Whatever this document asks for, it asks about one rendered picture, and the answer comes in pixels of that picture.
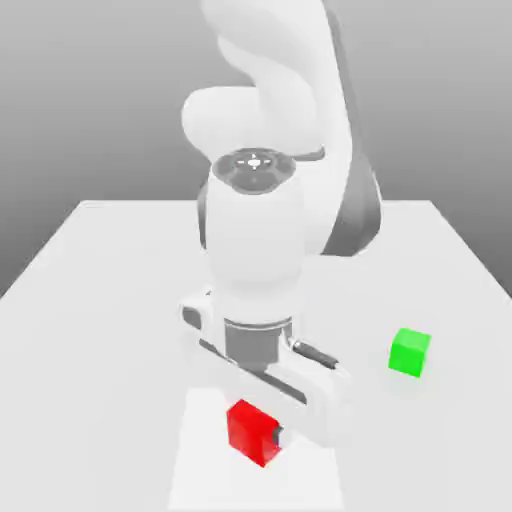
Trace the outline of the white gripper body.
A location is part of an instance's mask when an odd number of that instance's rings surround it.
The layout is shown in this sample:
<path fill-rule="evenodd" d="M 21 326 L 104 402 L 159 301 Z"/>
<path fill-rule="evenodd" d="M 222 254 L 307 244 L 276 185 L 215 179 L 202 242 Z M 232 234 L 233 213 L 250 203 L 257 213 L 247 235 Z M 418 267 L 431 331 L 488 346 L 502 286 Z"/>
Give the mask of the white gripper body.
<path fill-rule="evenodd" d="M 191 383 L 243 399 L 322 447 L 337 444 L 350 425 L 351 377 L 279 347 L 279 361 L 249 371 L 220 355 L 193 333 L 182 335 Z"/>

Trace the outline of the small red cube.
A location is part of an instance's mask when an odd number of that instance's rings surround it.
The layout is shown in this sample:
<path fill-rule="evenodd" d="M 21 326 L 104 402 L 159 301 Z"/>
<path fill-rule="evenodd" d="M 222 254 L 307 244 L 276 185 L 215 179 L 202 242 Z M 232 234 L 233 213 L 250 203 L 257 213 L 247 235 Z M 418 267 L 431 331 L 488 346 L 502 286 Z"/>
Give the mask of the small red cube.
<path fill-rule="evenodd" d="M 228 440 L 252 462 L 265 467 L 280 452 L 272 444 L 272 431 L 280 423 L 240 399 L 226 413 Z"/>

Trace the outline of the small green cube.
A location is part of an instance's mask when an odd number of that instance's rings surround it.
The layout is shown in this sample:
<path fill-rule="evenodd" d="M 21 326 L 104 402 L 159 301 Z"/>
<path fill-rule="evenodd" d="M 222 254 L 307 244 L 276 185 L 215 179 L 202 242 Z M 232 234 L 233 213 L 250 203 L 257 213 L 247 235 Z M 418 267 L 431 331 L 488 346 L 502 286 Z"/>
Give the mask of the small green cube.
<path fill-rule="evenodd" d="M 409 328 L 400 328 L 393 338 L 388 367 L 420 378 L 432 336 Z"/>

